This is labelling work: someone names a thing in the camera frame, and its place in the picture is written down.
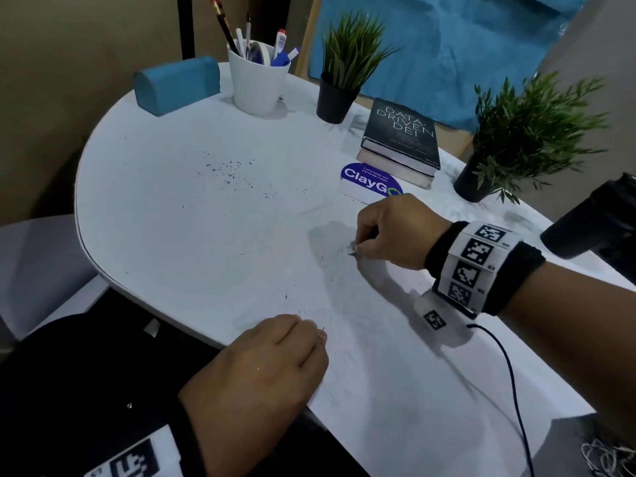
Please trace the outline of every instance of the blue plastic sheet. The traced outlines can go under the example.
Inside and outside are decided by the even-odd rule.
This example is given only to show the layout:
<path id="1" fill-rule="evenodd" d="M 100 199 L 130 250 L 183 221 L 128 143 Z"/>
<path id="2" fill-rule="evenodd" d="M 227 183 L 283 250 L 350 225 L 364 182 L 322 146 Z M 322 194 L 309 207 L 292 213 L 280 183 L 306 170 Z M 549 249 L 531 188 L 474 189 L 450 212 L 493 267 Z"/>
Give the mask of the blue plastic sheet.
<path id="1" fill-rule="evenodd" d="M 474 131 L 474 85 L 521 87 L 587 0 L 322 0 L 309 73 L 320 78 L 330 21 L 362 9 L 386 23 L 400 52 L 380 63 L 361 93 L 402 103 Z"/>

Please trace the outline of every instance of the black book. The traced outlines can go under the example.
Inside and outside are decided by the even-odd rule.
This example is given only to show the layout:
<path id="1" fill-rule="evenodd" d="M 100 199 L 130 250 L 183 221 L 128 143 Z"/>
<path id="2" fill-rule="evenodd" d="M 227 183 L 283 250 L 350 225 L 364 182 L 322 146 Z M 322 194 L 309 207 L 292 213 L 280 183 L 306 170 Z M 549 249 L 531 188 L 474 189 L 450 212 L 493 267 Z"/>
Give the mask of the black book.
<path id="1" fill-rule="evenodd" d="M 381 98 L 373 101 L 362 148 L 426 176 L 441 168 L 433 120 Z"/>

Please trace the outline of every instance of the white chair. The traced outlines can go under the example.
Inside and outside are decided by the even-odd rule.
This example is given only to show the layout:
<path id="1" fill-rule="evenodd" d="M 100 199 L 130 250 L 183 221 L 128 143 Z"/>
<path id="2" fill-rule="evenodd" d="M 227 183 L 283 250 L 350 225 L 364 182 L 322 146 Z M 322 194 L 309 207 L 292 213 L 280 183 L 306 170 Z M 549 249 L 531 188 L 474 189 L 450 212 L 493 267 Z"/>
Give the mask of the white chair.
<path id="1" fill-rule="evenodd" d="M 72 214 L 0 228 L 0 318 L 17 340 L 86 312 L 106 289 L 80 246 Z"/>

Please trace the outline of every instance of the book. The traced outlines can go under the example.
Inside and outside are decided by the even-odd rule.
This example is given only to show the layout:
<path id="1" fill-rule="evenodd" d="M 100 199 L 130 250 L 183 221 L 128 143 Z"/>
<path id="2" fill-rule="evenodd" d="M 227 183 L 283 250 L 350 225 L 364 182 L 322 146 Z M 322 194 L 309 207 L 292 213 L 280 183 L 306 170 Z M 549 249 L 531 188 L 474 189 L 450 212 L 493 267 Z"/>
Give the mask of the book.
<path id="1" fill-rule="evenodd" d="M 374 152 L 367 151 L 366 149 L 360 149 L 357 160 L 386 172 L 393 177 L 397 177 L 398 179 L 402 179 L 403 181 L 421 187 L 422 189 L 431 189 L 433 176 L 427 176 L 426 174 L 413 170 L 410 167 L 393 162 L 391 159 L 379 156 Z"/>
<path id="2" fill-rule="evenodd" d="M 441 168 L 433 120 L 399 103 L 373 101 L 361 145 L 426 176 L 434 176 Z"/>

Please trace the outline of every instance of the artificial plant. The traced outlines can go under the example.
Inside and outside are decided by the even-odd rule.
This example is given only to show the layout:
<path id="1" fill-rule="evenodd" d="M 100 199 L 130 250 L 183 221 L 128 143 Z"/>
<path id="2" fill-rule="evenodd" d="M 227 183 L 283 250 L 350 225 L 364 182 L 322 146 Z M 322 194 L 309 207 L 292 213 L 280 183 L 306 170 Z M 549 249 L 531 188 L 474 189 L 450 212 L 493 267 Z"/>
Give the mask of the artificial plant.
<path id="1" fill-rule="evenodd" d="M 532 179 L 536 189 L 549 186 L 538 178 L 566 168 L 579 170 L 583 161 L 575 160 L 578 156 L 605 152 L 579 146 L 588 130 L 607 127 L 607 113 L 584 111 L 586 96 L 603 87 L 602 78 L 579 80 L 564 92 L 556 85 L 557 72 L 537 74 L 523 80 L 517 95 L 506 78 L 494 101 L 490 89 L 482 93 L 475 86 L 479 127 L 473 157 L 480 163 L 474 174 L 479 186 L 488 180 L 502 202 L 519 203 L 516 194 L 523 179 Z"/>
<path id="2" fill-rule="evenodd" d="M 334 87 L 359 91 L 379 63 L 397 49 L 380 49 L 384 23 L 362 11 L 342 15 L 336 27 L 330 23 L 322 38 L 322 77 Z"/>

